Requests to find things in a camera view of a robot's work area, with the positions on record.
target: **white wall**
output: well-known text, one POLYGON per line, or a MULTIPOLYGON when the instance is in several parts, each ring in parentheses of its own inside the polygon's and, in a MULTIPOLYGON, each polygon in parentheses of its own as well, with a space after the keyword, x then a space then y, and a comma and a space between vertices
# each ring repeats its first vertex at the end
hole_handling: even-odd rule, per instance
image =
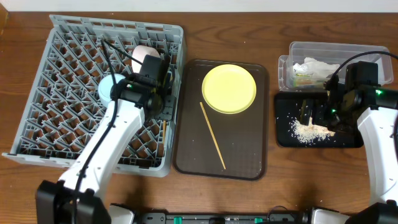
POLYGON ((398 12, 398 0, 0 0, 8 11, 398 12))

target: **wood grain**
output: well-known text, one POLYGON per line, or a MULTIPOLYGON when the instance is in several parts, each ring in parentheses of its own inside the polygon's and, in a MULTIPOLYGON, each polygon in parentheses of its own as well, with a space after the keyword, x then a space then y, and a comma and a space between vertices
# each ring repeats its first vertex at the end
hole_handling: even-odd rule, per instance
MULTIPOLYGON (((199 58, 257 63, 270 75, 270 105, 278 92, 277 62, 292 41, 386 46, 398 53, 397 14, 57 12, 70 16, 178 24, 187 61, 199 58)), ((0 37, 0 151, 9 152, 52 23, 47 12, 12 12, 0 37)), ((393 69, 398 71, 397 63, 393 69)), ((389 87, 397 89, 398 82, 389 87)), ((269 113, 266 176, 257 182, 178 174, 164 178, 113 175, 106 203, 169 212, 264 213, 274 205, 318 205, 344 213, 368 206, 366 155, 360 149, 279 147, 269 113)), ((35 223, 35 190, 61 169, 0 158, 0 223, 35 223)))

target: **plastic container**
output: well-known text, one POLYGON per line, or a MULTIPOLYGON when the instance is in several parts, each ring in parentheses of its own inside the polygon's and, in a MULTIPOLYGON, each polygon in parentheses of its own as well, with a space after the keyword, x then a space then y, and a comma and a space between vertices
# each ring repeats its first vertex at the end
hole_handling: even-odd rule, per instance
MULTIPOLYGON (((323 82, 327 78, 301 77, 295 74, 293 65, 295 63, 303 64, 306 57, 314 58, 328 64, 342 64, 354 55, 375 50, 388 52, 388 49, 383 46, 292 42, 289 47, 289 56, 282 55, 279 57, 279 90, 323 91, 323 82)), ((380 85, 392 83, 394 80, 390 56, 380 54, 364 55, 350 61, 348 65, 358 61, 375 62, 379 65, 378 75, 380 85)), ((346 66, 338 73, 340 83, 345 82, 345 75, 346 66)))
MULTIPOLYGON (((106 108, 98 83, 109 75, 100 50, 101 39, 131 52, 138 45, 154 47, 169 58, 175 72, 172 94, 178 99, 185 41, 179 26, 70 16, 50 16, 50 31, 21 123, 10 153, 3 156, 23 164, 69 167, 84 150, 106 108)), ((129 75, 131 60, 108 49, 115 72, 129 75)), ((116 172, 163 177, 169 173, 177 108, 167 122, 152 119, 131 139, 116 172)))

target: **clear plastic bin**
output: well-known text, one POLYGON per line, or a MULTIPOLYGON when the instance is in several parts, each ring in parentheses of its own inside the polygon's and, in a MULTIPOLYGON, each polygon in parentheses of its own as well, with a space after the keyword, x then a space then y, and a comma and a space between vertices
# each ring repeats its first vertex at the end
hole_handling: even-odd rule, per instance
MULTIPOLYGON (((292 42, 289 47, 289 56, 282 55, 279 57, 279 90, 323 91, 323 82, 328 80, 327 78, 302 77, 295 74, 293 65, 295 63, 303 64, 306 57, 314 58, 330 65, 342 64, 354 55, 375 50, 388 52, 388 49, 383 46, 292 42)), ((380 54, 364 55, 350 61, 347 65, 358 61, 375 62, 379 65, 380 85, 392 83, 394 80, 390 56, 380 54)), ((338 73, 340 83, 345 82, 346 66, 338 73)))

